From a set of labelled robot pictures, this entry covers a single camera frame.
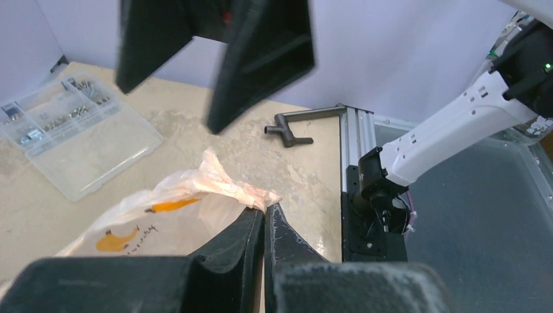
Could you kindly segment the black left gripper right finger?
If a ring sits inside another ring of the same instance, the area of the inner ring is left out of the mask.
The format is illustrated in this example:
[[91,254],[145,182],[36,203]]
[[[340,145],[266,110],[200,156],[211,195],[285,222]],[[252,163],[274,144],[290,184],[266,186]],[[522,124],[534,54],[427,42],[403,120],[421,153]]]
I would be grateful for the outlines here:
[[265,214],[266,312],[453,312],[430,267],[410,262],[332,263],[290,226],[279,204]]

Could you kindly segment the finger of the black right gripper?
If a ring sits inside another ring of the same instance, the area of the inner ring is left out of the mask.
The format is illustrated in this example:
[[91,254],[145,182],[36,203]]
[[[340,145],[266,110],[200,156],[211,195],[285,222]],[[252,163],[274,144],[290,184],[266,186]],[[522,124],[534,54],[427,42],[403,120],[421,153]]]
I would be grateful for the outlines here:
[[236,1],[206,127],[220,134],[314,65],[308,1]]
[[115,84],[128,94],[192,40],[184,1],[120,2]]

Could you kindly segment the translucent orange plastic bag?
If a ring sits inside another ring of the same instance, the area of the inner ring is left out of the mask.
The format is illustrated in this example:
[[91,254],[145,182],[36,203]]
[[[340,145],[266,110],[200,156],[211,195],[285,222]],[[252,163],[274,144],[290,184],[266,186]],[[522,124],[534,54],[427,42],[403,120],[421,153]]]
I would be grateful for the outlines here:
[[265,213],[280,201],[271,189],[231,178],[213,149],[200,165],[154,188],[126,194],[113,187],[72,202],[46,188],[1,194],[1,293],[42,257],[186,256],[237,220],[246,208]]

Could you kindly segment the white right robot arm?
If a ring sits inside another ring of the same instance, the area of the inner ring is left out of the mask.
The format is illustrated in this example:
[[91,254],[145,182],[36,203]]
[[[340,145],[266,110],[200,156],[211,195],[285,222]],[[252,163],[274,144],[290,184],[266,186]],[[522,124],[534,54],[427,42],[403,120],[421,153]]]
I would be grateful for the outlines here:
[[[552,116],[552,2],[511,1],[533,17],[489,71],[405,136],[362,156],[361,195],[378,211],[422,174],[485,137]],[[205,119],[221,133],[315,65],[307,1],[121,1],[115,84],[129,93],[194,37],[226,43]]]

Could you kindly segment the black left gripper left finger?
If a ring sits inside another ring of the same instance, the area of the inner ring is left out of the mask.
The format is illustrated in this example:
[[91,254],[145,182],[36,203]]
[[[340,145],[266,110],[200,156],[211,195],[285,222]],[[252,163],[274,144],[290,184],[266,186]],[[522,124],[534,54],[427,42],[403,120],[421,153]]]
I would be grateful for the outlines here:
[[245,209],[188,256],[43,258],[2,312],[257,312],[264,215]]

